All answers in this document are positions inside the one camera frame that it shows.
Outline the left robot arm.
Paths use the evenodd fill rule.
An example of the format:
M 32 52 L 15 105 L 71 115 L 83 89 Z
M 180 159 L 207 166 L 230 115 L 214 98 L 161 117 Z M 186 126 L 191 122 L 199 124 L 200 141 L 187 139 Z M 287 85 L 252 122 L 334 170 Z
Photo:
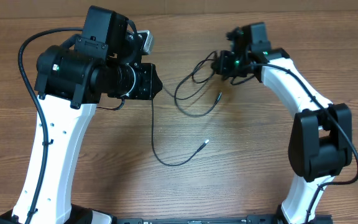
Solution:
M 14 208 L 0 223 L 116 223 L 116 217 L 71 202 L 81 144 L 102 94 L 152 100 L 163 85 L 149 30 L 137 30 L 126 16 L 91 6 L 83 27 L 37 59 L 34 85 L 25 83 L 37 110 L 29 167 Z

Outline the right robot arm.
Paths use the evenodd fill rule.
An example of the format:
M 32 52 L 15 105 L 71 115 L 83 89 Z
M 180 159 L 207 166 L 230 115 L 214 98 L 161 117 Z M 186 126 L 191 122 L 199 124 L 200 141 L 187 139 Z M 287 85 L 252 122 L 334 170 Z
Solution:
M 297 70 L 289 54 L 273 49 L 263 22 L 237 27 L 226 34 L 212 69 L 223 79 L 253 75 L 271 89 L 293 117 L 288 159 L 294 171 L 288 195 L 274 215 L 254 215 L 256 223 L 332 223 L 315 214 L 323 192 L 351 163 L 352 115 L 346 104 L 334 104 L 316 91 Z

